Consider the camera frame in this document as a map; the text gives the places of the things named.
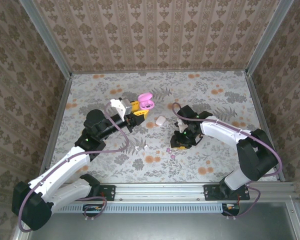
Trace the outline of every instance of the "gray floor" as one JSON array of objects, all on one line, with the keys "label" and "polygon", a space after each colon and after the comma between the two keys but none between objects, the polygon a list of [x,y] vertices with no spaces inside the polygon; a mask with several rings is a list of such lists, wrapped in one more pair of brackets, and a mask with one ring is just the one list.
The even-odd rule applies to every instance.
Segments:
[{"label": "gray floor", "polygon": [[236,220],[221,214],[55,214],[31,240],[294,240],[283,204],[258,203]]}]

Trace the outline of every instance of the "pink toy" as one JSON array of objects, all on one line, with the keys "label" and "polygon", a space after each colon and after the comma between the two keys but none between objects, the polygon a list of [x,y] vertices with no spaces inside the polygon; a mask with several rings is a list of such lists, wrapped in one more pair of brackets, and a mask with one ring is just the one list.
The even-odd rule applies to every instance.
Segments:
[{"label": "pink toy", "polygon": [[151,92],[143,93],[138,97],[139,107],[141,110],[150,110],[155,107],[155,103],[150,99],[153,97]]}]

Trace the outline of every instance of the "floral tablecloth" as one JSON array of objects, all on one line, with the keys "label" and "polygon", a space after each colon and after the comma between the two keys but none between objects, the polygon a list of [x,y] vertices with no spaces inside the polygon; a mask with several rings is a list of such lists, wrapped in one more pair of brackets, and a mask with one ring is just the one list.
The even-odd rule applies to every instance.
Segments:
[{"label": "floral tablecloth", "polygon": [[[174,125],[177,117],[171,106],[178,102],[189,105],[197,113],[211,112],[243,129],[259,128],[243,71],[74,75],[51,164],[74,145],[90,110],[103,110],[110,99],[121,97],[134,101],[146,92],[153,94],[155,108],[133,133],[124,129],[130,141],[128,149],[100,154],[89,166],[78,170],[69,182],[87,172],[102,183],[218,182],[239,167],[237,151],[209,136],[191,149],[171,149],[170,139],[177,130]],[[160,115],[166,117],[163,126],[155,124]],[[105,142],[105,149],[118,149],[124,145],[124,138],[115,133]],[[276,181],[276,178],[265,180]]]}]

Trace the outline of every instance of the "patterned wallpaper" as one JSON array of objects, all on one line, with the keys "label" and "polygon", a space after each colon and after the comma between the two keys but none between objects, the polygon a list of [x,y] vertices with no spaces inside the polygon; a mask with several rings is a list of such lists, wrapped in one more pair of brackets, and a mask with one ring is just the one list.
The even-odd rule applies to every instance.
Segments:
[{"label": "patterned wallpaper", "polygon": [[244,69],[279,0],[34,0],[73,72]]},{"label": "patterned wallpaper", "polygon": [[281,155],[300,197],[300,0],[295,0],[252,75]]},{"label": "patterned wallpaper", "polygon": [[18,0],[0,0],[0,240],[14,185],[37,176],[65,78]]}]

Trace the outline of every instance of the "white small object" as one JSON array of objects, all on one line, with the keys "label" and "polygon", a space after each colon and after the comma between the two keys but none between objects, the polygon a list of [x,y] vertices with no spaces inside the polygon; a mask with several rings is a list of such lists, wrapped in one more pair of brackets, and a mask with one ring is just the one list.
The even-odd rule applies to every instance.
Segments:
[{"label": "white small object", "polygon": [[166,118],[164,116],[159,116],[157,120],[155,121],[155,124],[158,126],[162,126],[166,121]]},{"label": "white small object", "polygon": [[181,119],[178,119],[178,127],[179,127],[179,132],[183,133],[184,130],[188,127],[188,125],[184,124]]}]

